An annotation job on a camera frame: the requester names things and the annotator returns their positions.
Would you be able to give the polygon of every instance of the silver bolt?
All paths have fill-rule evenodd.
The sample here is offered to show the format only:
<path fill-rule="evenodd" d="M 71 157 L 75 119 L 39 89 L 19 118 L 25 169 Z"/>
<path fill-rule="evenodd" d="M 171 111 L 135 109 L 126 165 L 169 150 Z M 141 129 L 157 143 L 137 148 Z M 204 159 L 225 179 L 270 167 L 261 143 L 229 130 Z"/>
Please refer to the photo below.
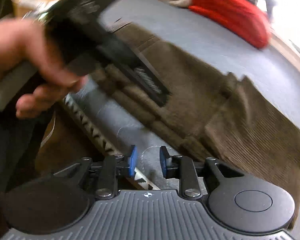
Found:
<path fill-rule="evenodd" d="M 188 197 L 198 197 L 201 192 L 195 188 L 189 188 L 185 190 L 185 195 Z"/>
<path fill-rule="evenodd" d="M 111 191 L 108 188 L 101 188 L 96 191 L 96 194 L 100 197 L 109 197 L 111 196 Z"/>

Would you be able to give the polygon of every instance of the human hand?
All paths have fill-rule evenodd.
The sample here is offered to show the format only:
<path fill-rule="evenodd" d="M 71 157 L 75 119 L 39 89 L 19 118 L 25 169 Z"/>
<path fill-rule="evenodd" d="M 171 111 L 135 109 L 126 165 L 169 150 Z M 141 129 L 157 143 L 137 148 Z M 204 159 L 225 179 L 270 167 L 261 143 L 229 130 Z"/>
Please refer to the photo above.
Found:
<path fill-rule="evenodd" d="M 32 94 L 25 94 L 16 104 L 18 118 L 34 118 L 49 109 L 69 92 L 77 92 L 85 83 L 64 68 L 56 45 L 48 40 L 44 28 L 29 19 L 0 21 L 0 79 L 22 60 L 29 60 L 47 81 Z"/>

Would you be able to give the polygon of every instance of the red cloth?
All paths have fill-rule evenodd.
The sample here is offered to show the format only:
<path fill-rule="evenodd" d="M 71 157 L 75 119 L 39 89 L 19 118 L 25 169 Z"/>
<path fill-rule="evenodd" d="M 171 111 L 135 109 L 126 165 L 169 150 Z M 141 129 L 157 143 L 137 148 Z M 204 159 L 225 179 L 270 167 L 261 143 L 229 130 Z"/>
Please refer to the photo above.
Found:
<path fill-rule="evenodd" d="M 189 9 L 221 24 L 258 49 L 269 43 L 267 16 L 247 0 L 192 0 Z"/>

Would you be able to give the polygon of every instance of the brown sweater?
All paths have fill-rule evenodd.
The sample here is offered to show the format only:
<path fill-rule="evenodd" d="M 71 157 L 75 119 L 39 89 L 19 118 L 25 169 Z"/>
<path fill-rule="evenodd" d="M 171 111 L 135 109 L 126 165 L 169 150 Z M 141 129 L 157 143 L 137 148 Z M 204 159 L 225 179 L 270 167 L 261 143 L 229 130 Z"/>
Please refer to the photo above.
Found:
<path fill-rule="evenodd" d="M 300 130 L 244 77 L 220 71 L 129 24 L 116 34 L 137 48 L 171 92 L 158 107 L 113 65 L 94 80 L 146 127 L 183 154 L 214 156 L 287 190 L 300 205 Z"/>

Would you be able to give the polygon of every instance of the gray ironing board cover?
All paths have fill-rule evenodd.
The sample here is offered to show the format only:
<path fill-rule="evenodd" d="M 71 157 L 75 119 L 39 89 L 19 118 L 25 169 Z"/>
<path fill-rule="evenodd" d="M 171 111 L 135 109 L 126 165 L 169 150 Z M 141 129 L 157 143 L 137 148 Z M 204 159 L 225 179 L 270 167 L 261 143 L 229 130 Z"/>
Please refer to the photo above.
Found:
<path fill-rule="evenodd" d="M 262 95 L 300 128 L 300 73 L 273 47 L 257 50 L 211 20 L 157 0 L 120 0 L 102 16 L 108 26 L 119 18 L 143 26 L 223 73 L 248 76 Z M 177 152 L 108 97 L 92 79 L 64 102 L 105 153 L 126 153 L 131 144 L 137 145 L 135 181 L 140 186 L 178 189 L 176 179 L 162 177 L 159 147 L 167 146 L 170 155 Z M 205 190 L 201 179 L 199 182 Z M 300 212 L 292 235 L 300 239 Z"/>

